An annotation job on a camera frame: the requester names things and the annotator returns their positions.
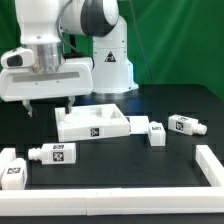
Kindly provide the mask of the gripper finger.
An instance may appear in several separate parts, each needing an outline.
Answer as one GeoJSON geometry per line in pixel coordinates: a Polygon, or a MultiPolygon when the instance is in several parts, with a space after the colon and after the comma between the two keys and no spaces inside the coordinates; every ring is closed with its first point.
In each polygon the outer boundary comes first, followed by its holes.
{"type": "Polygon", "coordinates": [[[75,96],[69,96],[68,97],[68,103],[67,103],[67,105],[65,107],[65,113],[66,114],[71,113],[72,106],[73,106],[74,102],[75,102],[75,96]]]}
{"type": "Polygon", "coordinates": [[[27,110],[29,117],[33,117],[33,107],[30,104],[30,100],[23,100],[22,104],[24,108],[27,110]]]}

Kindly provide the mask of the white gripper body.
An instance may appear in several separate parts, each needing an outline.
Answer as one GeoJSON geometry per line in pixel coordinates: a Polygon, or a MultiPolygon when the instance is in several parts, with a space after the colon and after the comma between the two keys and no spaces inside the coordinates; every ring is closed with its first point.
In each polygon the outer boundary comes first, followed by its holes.
{"type": "Polygon", "coordinates": [[[72,58],[53,74],[35,74],[31,68],[3,69],[0,97],[10,102],[90,94],[92,68],[90,58],[72,58]]]}

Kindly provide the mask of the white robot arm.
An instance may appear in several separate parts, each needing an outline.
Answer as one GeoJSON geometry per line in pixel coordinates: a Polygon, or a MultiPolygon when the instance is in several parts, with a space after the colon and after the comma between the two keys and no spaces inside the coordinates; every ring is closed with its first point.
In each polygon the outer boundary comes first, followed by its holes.
{"type": "Polygon", "coordinates": [[[0,99],[122,97],[138,88],[117,0],[14,0],[20,46],[1,56],[0,99]]]}

